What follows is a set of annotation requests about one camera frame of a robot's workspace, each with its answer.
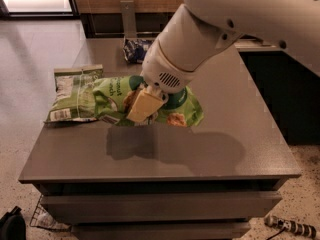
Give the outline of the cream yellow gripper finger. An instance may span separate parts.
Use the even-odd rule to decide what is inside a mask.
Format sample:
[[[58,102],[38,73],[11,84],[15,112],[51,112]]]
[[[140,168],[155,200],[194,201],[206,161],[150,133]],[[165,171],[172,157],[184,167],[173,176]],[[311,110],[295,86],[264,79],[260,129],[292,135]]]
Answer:
[[[145,87],[138,92],[127,118],[141,123],[157,112],[169,99],[167,93],[159,88]]]

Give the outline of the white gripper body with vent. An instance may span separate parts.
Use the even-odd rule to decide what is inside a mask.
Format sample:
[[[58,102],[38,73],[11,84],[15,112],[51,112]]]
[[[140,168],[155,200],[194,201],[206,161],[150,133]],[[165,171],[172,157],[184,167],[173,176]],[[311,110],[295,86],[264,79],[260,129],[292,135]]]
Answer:
[[[164,55],[160,41],[156,39],[148,49],[142,63],[141,76],[145,82],[165,93],[180,92],[195,76],[195,72],[178,69]]]

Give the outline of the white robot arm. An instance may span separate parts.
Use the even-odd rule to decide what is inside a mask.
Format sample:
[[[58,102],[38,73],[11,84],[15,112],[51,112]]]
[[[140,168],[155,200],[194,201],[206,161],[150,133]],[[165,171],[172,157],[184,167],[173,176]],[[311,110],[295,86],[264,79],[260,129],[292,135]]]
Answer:
[[[146,86],[127,118],[143,122],[180,92],[210,57],[241,36],[266,41],[313,73],[320,71],[320,0],[183,0],[146,53]]]

